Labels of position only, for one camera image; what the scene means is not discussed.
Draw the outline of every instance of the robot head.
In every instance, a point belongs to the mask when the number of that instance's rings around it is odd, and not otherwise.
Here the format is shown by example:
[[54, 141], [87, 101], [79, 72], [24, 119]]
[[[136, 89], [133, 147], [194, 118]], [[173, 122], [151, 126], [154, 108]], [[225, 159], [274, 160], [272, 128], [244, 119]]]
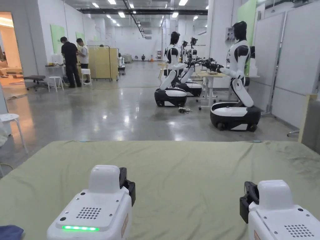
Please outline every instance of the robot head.
[[180, 33], [177, 32], [172, 32], [171, 34], [171, 40], [170, 40], [170, 44], [177, 44], [180, 38]]
[[183, 46], [183, 47], [186, 47], [187, 45], [188, 45], [188, 42], [186, 42], [186, 41], [183, 40], [182, 46]]
[[194, 45], [196, 45], [197, 41], [198, 41], [198, 39], [195, 39], [194, 37], [191, 37], [190, 44], [194, 46]]
[[247, 23], [245, 21], [237, 22], [233, 26], [233, 33], [236, 40], [246, 40], [247, 39]]

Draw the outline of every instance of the black pants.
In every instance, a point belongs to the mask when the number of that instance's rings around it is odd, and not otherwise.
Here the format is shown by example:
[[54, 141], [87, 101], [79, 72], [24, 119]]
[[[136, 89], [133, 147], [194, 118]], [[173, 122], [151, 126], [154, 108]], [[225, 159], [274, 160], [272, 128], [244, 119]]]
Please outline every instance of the black pants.
[[79, 72], [77, 68], [77, 64], [66, 64], [66, 74], [70, 82], [70, 86], [75, 86], [75, 81], [78, 87], [81, 87], [81, 81], [79, 77]]

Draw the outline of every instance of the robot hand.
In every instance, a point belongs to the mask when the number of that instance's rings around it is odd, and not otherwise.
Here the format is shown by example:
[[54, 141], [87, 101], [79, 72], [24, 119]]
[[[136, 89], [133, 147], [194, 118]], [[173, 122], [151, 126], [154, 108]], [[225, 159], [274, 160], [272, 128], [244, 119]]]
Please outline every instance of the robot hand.
[[283, 180], [245, 182], [240, 215], [249, 224], [249, 240], [319, 238], [320, 222], [308, 210], [294, 205]]
[[127, 239], [135, 199], [135, 183], [127, 179], [126, 168], [97, 165], [89, 189], [77, 194], [55, 219], [47, 240]]

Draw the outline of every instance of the shiny floor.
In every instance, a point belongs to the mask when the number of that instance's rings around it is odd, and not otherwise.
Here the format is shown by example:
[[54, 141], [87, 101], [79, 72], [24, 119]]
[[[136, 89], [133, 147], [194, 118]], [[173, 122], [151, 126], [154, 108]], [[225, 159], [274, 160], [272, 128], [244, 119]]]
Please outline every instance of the shiny floor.
[[[29, 156], [58, 140], [296, 140], [287, 137], [289, 127], [272, 117], [263, 117], [255, 133], [220, 132], [210, 122], [209, 109], [199, 111], [194, 98], [188, 98], [186, 104], [192, 110], [189, 114], [157, 107], [154, 91], [160, 85], [159, 68], [157, 62], [135, 62], [126, 65], [126, 75], [118, 82], [99, 80], [92, 88], [60, 89], [58, 93], [43, 89], [8, 100], [9, 112], [20, 115]], [[14, 90], [3, 91], [10, 95]], [[11, 127], [12, 136], [0, 148], [0, 162], [15, 168], [29, 156], [15, 123]]]

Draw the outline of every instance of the white chair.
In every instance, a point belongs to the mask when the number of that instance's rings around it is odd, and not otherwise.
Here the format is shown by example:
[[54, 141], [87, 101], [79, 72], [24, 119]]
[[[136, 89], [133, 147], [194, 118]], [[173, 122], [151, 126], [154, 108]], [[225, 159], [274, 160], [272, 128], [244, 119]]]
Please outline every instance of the white chair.
[[92, 81], [91, 81], [91, 71], [90, 69], [81, 69], [81, 74], [82, 74], [82, 78], [81, 78], [81, 83], [82, 83], [82, 86], [84, 85], [84, 81], [83, 81], [83, 76], [84, 75], [89, 75], [89, 78], [90, 78], [90, 85], [92, 86]]
[[58, 87], [60, 87], [60, 83], [61, 83], [62, 90], [64, 91], [62, 78], [60, 76], [50, 76], [49, 77], [49, 81], [48, 81], [48, 90], [49, 90], [49, 92], [50, 92], [50, 80], [54, 81], [54, 88], [56, 89], [56, 92], [58, 92], [56, 79], [59, 80], [59, 86]]
[[8, 123], [8, 122], [13, 122], [13, 121], [15, 121], [17, 126], [18, 126], [22, 145], [23, 145], [24, 150], [26, 151], [26, 153], [28, 153], [28, 149], [26, 147], [26, 143], [24, 142], [23, 135], [22, 135], [21, 128], [20, 128], [20, 124], [19, 124], [19, 115], [18, 114], [11, 114], [11, 113], [0, 114], [0, 122]]

